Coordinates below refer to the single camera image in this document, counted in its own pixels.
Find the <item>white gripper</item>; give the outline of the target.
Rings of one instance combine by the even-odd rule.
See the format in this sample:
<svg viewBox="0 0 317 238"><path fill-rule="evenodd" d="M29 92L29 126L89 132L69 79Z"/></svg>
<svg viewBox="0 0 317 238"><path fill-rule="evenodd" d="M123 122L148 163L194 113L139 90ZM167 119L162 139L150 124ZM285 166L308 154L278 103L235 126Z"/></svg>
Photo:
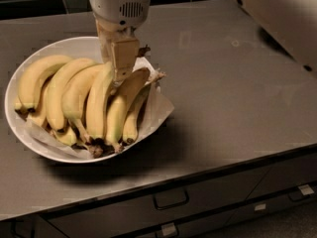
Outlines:
<svg viewBox="0 0 317 238"><path fill-rule="evenodd" d="M148 17L151 0L89 0L104 62L111 61L114 82L128 78L136 62L140 42L136 38L113 41L116 30L138 28Z"/></svg>

